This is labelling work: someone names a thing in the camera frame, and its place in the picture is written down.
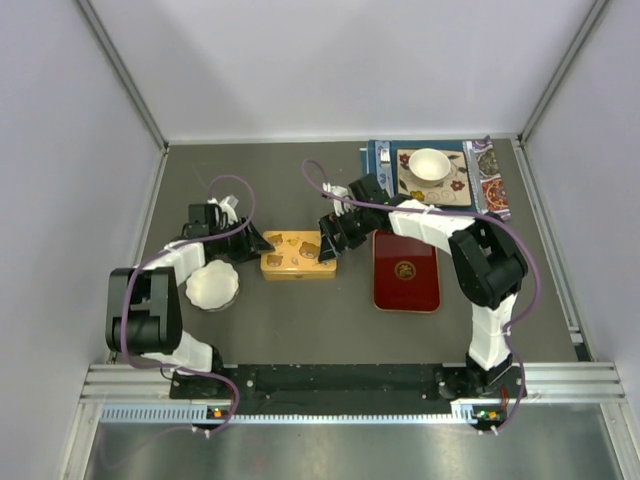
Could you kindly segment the gold cookie tin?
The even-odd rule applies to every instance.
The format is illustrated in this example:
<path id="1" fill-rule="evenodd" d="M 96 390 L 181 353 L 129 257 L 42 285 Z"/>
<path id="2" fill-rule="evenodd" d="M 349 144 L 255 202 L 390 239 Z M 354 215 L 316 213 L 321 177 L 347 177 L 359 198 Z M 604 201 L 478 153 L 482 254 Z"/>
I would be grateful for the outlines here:
<path id="1" fill-rule="evenodd" d="M 285 269 L 267 266 L 261 272 L 267 281 L 330 280 L 336 277 L 337 265 L 319 264 L 309 268 Z"/>

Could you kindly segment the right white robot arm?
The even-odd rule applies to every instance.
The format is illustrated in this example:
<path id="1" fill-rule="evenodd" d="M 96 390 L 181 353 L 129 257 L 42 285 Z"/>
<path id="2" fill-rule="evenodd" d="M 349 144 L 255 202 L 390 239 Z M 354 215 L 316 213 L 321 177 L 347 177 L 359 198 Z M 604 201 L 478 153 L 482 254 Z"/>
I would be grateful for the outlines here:
<path id="1" fill-rule="evenodd" d="M 333 202 L 318 221 L 320 261 L 340 257 L 375 231 L 420 241 L 448 254 L 460 290 L 472 305 L 472 336 L 459 374 L 440 370 L 438 390 L 446 399 L 492 394 L 511 368 L 511 319 L 528 264 L 515 239 L 494 217 L 445 212 L 404 195 L 389 196 L 368 174 L 348 187 L 325 183 L 321 195 Z"/>

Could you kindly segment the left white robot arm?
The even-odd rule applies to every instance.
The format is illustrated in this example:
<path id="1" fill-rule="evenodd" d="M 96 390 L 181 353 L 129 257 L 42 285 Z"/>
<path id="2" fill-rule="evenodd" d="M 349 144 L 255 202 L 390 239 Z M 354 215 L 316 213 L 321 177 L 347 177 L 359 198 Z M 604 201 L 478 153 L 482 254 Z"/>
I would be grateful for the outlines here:
<path id="1" fill-rule="evenodd" d="M 106 309 L 106 344 L 120 353 L 121 331 L 127 351 L 192 374 L 205 396 L 226 387 L 218 351 L 183 328 L 179 287 L 187 286 L 192 303 L 204 311 L 226 308 L 239 291 L 234 266 L 273 251 L 248 217 L 236 213 L 229 195 L 191 204 L 182 233 L 149 261 L 137 276 L 133 267 L 110 273 Z"/>

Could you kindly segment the silver tin lid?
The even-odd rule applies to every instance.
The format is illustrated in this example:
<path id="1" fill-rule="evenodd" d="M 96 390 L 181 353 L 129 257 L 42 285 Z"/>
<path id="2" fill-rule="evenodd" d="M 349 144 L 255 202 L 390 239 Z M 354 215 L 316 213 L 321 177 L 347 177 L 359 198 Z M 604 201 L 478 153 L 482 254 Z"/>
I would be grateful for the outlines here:
<path id="1" fill-rule="evenodd" d="M 321 235 L 318 230 L 313 231 L 265 231 L 263 237 L 274 247 L 275 251 L 261 256 L 260 267 L 275 268 L 309 268 L 319 264 L 336 264 L 333 259 L 320 263 Z"/>

